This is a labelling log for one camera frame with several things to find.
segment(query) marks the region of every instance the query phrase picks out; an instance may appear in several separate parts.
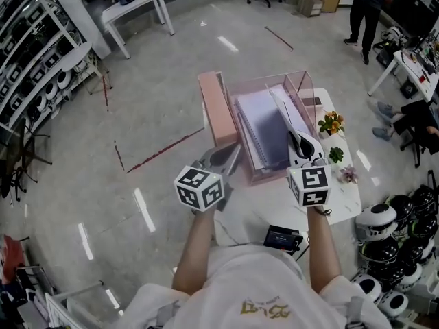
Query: potted plant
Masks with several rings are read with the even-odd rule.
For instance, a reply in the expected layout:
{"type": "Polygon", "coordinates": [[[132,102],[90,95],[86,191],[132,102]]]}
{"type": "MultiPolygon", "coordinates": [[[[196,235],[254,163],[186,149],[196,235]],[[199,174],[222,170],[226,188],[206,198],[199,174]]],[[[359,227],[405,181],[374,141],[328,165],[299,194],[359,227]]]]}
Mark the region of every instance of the potted plant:
{"type": "Polygon", "coordinates": [[[320,132],[326,131],[329,135],[338,133],[340,130],[344,132],[344,118],[336,111],[327,112],[324,116],[324,121],[318,121],[320,132]]]}
{"type": "Polygon", "coordinates": [[[355,169],[355,167],[348,165],[347,167],[340,169],[340,173],[341,173],[341,176],[340,176],[339,180],[341,182],[345,182],[345,183],[352,182],[354,184],[357,183],[358,175],[357,175],[357,170],[355,169]]]}
{"type": "Polygon", "coordinates": [[[334,163],[343,161],[343,155],[344,155],[343,150],[340,149],[338,146],[332,147],[331,150],[329,151],[329,158],[334,163]]]}

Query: black pants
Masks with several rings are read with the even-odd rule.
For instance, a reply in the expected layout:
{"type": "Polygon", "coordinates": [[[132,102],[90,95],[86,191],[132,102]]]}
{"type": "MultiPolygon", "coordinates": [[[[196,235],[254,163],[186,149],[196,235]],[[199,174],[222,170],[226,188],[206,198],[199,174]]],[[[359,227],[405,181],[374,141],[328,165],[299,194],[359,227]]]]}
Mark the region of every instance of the black pants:
{"type": "Polygon", "coordinates": [[[438,128],[428,104],[421,100],[401,107],[405,115],[393,123],[396,133],[401,135],[406,129],[414,128],[414,133],[419,143],[429,149],[431,154],[439,151],[439,138],[436,134],[429,134],[427,127],[438,128]]]}
{"type": "Polygon", "coordinates": [[[363,18],[366,30],[363,36],[363,53],[369,53],[375,38],[380,10],[373,8],[362,0],[354,0],[351,8],[351,40],[358,40],[359,26],[363,18]]]}

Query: jeans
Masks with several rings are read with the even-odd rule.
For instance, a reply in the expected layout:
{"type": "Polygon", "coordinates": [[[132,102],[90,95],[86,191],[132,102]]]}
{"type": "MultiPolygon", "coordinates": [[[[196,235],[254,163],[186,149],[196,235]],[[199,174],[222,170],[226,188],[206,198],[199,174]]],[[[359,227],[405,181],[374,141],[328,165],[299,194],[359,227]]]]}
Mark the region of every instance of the jeans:
{"type": "Polygon", "coordinates": [[[363,53],[368,54],[372,47],[377,30],[379,13],[381,10],[373,8],[362,0],[354,0],[351,8],[351,40],[358,41],[359,26],[363,18],[366,20],[366,29],[363,36],[363,53]]]}

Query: printed logo on shirt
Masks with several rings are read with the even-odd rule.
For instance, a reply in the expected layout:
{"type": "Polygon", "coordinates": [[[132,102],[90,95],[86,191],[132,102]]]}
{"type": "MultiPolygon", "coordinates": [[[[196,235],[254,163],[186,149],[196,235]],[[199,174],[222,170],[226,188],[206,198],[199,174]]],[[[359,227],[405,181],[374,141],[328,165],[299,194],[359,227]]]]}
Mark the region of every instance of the printed logo on shirt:
{"type": "Polygon", "coordinates": [[[266,302],[246,299],[242,302],[241,315],[263,313],[269,319],[288,318],[291,314],[291,312],[288,311],[288,305],[281,306],[277,303],[279,300],[279,296],[266,302]]]}

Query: small succulent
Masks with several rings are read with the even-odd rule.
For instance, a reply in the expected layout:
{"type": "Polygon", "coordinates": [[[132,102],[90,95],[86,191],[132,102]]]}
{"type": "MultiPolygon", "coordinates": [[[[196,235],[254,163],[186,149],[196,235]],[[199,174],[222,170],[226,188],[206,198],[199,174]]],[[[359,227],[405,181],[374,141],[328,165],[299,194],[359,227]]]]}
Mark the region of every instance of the small succulent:
{"type": "Polygon", "coordinates": [[[338,146],[332,147],[329,151],[329,158],[332,159],[334,163],[343,161],[344,152],[338,146]]]}
{"type": "Polygon", "coordinates": [[[345,183],[350,183],[350,182],[354,184],[357,183],[358,175],[355,167],[348,165],[347,167],[340,169],[340,172],[342,173],[342,176],[340,177],[341,181],[345,183]]]}

